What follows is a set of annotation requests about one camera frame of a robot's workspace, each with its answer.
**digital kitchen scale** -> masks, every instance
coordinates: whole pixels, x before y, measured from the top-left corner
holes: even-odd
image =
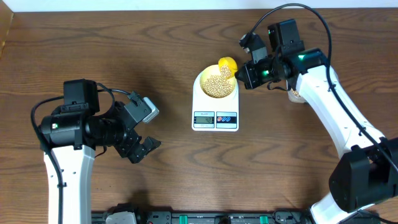
[[[220,72],[218,65],[202,71],[193,84],[192,129],[195,131],[237,131],[239,129],[239,90],[233,78],[234,90],[223,98],[208,96],[201,87],[206,73]]]

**green led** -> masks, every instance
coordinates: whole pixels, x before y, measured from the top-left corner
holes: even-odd
[[[262,76],[268,76],[268,74],[269,74],[269,71],[268,70],[265,70],[265,71],[262,71]]]

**wood grain surface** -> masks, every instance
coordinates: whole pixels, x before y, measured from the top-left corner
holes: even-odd
[[[328,192],[338,156],[309,105],[239,84],[236,133],[191,129],[195,77],[218,59],[249,59],[238,44],[265,10],[18,13],[0,60],[0,223],[45,223],[48,185],[30,125],[32,106],[85,78],[137,91],[160,109],[137,132],[163,142],[139,164],[110,148],[95,160],[92,209],[132,202],[183,211],[308,208]],[[332,65],[358,108],[387,138],[398,137],[398,9],[322,9]],[[297,20],[306,48],[326,53],[325,30],[308,11],[287,9],[257,28]],[[100,94],[101,107],[110,97]],[[124,96],[118,100],[126,101]],[[63,102],[49,103],[37,121]],[[373,207],[398,221],[398,200]]]

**white wall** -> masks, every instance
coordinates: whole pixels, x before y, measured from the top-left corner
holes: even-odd
[[[14,12],[270,9],[288,2],[311,7],[398,7],[398,0],[4,0]]]

